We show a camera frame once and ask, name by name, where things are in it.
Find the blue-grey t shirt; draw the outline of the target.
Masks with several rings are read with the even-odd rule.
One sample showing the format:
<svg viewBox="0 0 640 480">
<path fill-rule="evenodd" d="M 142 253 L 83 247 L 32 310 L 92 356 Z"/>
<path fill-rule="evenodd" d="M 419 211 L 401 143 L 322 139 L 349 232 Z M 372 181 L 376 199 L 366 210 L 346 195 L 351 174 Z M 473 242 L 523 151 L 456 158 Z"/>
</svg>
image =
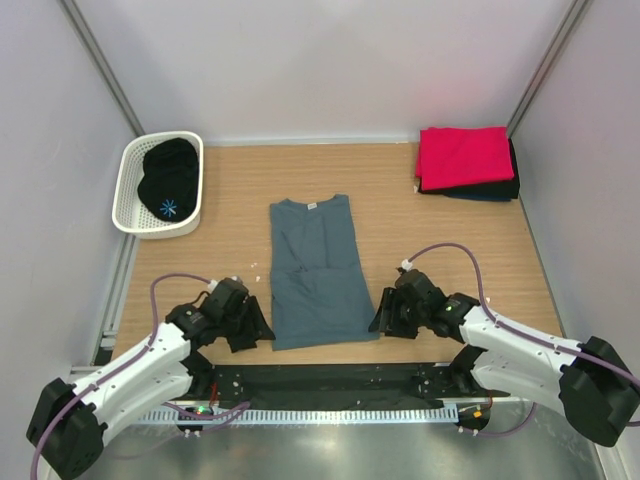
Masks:
<svg viewBox="0 0 640 480">
<path fill-rule="evenodd" d="M 275 351 L 368 342 L 375 309 L 362 271 L 349 197 L 270 206 Z"/>
</svg>

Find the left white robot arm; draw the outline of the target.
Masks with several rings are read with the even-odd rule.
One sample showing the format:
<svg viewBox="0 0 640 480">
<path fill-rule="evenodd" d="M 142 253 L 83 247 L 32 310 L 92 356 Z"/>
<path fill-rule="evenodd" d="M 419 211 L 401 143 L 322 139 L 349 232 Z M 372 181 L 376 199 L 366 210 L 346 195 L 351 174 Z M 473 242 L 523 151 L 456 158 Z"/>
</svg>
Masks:
<svg viewBox="0 0 640 480">
<path fill-rule="evenodd" d="M 61 479 L 76 479 L 122 430 L 160 405 L 214 390 L 215 368 L 201 348 L 217 339 L 231 351 L 273 340 L 257 298 L 236 277 L 207 282 L 195 301 L 152 316 L 151 333 L 95 372 L 42 390 L 26 437 L 34 446 L 29 476 L 46 462 Z"/>
</svg>

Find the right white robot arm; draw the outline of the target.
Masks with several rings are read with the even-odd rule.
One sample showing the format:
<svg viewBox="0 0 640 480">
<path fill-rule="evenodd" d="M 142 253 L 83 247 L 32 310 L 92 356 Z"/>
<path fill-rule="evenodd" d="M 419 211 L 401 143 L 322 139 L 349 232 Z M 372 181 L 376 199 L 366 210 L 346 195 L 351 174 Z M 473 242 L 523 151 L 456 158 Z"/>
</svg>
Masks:
<svg viewBox="0 0 640 480">
<path fill-rule="evenodd" d="M 418 270 L 402 271 L 384 289 L 369 329 L 414 339 L 422 327 L 462 344 L 449 365 L 451 384 L 462 395 L 484 390 L 527 399 L 604 447 L 616 445 L 639 407 L 639 387 L 608 342 L 546 334 L 471 296 L 445 295 Z"/>
</svg>

